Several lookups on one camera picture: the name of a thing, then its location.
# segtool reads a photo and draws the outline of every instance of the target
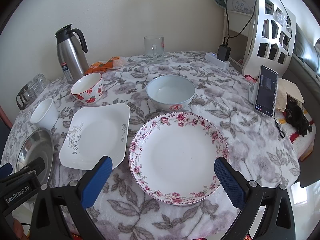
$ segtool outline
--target glass mug handle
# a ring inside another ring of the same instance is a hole
[[[20,97],[20,100],[21,100],[22,105],[20,105],[20,103],[18,102],[18,97]],[[16,102],[17,102],[17,106],[19,107],[20,110],[24,110],[24,109],[26,108],[26,105],[25,105],[25,103],[24,103],[23,100],[22,100],[21,94],[18,94],[18,95],[16,96]]]
[[[157,46],[155,44],[152,44],[152,53],[153,53],[153,60],[157,60]]]

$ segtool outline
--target orange snack bag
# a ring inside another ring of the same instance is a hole
[[[85,72],[86,74],[94,73],[94,72],[106,72],[107,69],[119,69],[124,66],[128,62],[126,57],[112,57],[107,62],[106,61],[98,61],[92,65],[90,65],[89,69]]]

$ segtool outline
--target gray sofa cushion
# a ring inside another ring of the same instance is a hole
[[[293,53],[302,59],[303,62],[305,62],[313,71],[318,71],[320,61],[319,56],[316,49],[303,34],[299,25],[297,25],[296,28],[296,39],[294,42]]]
[[[305,62],[292,54],[288,69],[299,77],[301,82],[309,89],[310,93],[320,104],[320,77]]]

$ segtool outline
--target square white plate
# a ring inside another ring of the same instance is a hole
[[[72,118],[59,158],[63,166],[91,170],[102,156],[112,169],[124,159],[130,108],[124,104],[83,107]]]

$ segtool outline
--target glass mug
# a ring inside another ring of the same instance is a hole
[[[164,39],[162,35],[144,37],[144,49],[147,63],[155,64],[164,61]]]

